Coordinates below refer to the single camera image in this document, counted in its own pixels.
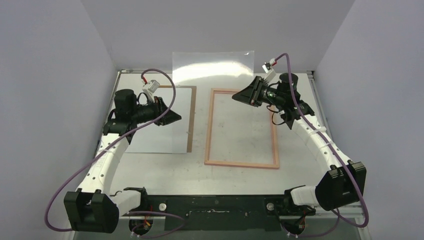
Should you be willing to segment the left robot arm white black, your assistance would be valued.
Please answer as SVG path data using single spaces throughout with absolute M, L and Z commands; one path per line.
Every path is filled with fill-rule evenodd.
M 130 211 L 141 216 L 149 210 L 144 187 L 126 187 L 112 194 L 112 180 L 139 124 L 166 126 L 182 118 L 162 97 L 153 96 L 146 104 L 139 104 L 131 89 L 116 91 L 114 106 L 103 127 L 95 162 L 76 191 L 68 191 L 63 200 L 71 229 L 76 232 L 110 234 L 121 216 Z

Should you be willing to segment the light wooden picture frame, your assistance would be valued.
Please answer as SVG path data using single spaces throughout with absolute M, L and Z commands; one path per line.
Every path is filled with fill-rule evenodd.
M 232 100 L 235 93 L 236 89 L 211 89 L 204 164 L 279 169 L 278 133 L 272 114 L 239 105 Z

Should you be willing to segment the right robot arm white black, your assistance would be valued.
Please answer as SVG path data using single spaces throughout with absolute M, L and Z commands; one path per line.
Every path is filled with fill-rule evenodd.
M 315 157 L 324 175 L 316 186 L 303 185 L 286 190 L 282 207 L 290 215 L 303 206 L 320 206 L 331 211 L 363 200 L 367 170 L 363 163 L 353 162 L 342 153 L 319 123 L 312 108 L 297 91 L 298 76 L 282 73 L 277 83 L 269 84 L 256 76 L 231 98 L 252 107 L 266 104 L 274 107 L 283 123 L 294 131 Z

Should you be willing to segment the clear plastic sheet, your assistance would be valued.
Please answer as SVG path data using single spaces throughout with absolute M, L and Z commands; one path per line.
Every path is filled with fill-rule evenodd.
M 181 84 L 211 81 L 216 78 L 235 81 L 254 74 L 255 52 L 173 52 L 172 79 Z

